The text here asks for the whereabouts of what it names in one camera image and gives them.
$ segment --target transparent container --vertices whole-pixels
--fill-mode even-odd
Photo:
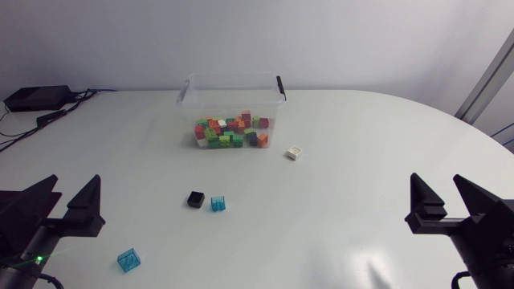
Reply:
[[[192,74],[177,98],[201,149],[268,148],[286,95],[271,72]]]

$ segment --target white wall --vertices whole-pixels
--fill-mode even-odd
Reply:
[[[512,0],[0,2],[0,99],[23,86],[179,88],[277,71],[454,113],[514,27]]]

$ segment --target colorful block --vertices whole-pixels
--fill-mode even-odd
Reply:
[[[220,128],[225,128],[226,127],[225,120],[218,120],[218,125],[219,125]]]
[[[219,128],[219,122],[217,120],[209,120],[209,128]]]
[[[219,140],[210,140],[209,141],[209,148],[211,149],[219,149]]]
[[[204,128],[201,125],[197,125],[194,127],[194,136],[196,136],[197,140],[201,140],[206,137],[203,133]]]
[[[251,121],[251,126],[253,128],[260,128],[260,118],[259,116],[254,116]]]
[[[212,128],[206,128],[203,131],[203,134],[206,136],[206,139],[208,141],[217,140],[218,139],[218,135],[216,134],[216,131],[214,131]]]
[[[250,142],[251,146],[257,146],[259,144],[257,140],[257,132],[250,132],[247,134],[248,142]]]
[[[232,137],[234,136],[234,132],[224,132],[223,135],[224,136],[229,136],[230,137],[230,141],[232,141]]]
[[[230,147],[230,136],[220,136],[219,137],[219,146],[222,148]]]
[[[267,147],[267,134],[261,133],[259,136],[257,136],[257,144],[260,148],[266,148]]]
[[[237,121],[231,121],[228,123],[228,129],[230,129],[232,132],[238,131],[238,122]]]
[[[225,197],[212,197],[210,199],[210,206],[214,212],[223,211],[225,209]]]
[[[239,121],[238,122],[238,134],[244,134],[244,129],[245,129],[244,121]]]
[[[206,148],[209,146],[209,141],[204,137],[201,140],[196,140],[200,148]]]
[[[134,248],[132,248],[118,256],[118,264],[120,264],[121,269],[123,269],[123,272],[127,273],[135,267],[138,267],[139,264],[141,264],[141,260],[139,259],[139,256],[136,254]]]
[[[266,117],[260,118],[260,128],[269,128],[270,120]]]
[[[243,146],[243,136],[240,135],[233,135],[232,136],[232,145],[235,148],[241,148]]]
[[[205,120],[205,119],[201,119],[201,120],[197,121],[196,124],[201,125],[203,128],[209,127],[209,121]]]

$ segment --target white block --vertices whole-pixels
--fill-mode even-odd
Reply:
[[[206,138],[202,138],[201,140],[196,140],[198,142],[198,146],[200,148],[205,148],[209,146],[209,141]]]
[[[288,150],[288,157],[290,157],[291,159],[296,161],[300,157],[301,153],[302,153],[302,150],[293,145]]]

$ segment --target blue cube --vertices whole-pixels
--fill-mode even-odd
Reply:
[[[214,212],[222,211],[225,209],[225,197],[212,197],[210,199],[210,205]]]
[[[141,264],[141,260],[139,256],[137,256],[134,248],[132,248],[118,256],[118,263],[121,269],[123,269],[123,272],[127,273],[135,267],[138,267],[139,264]]]

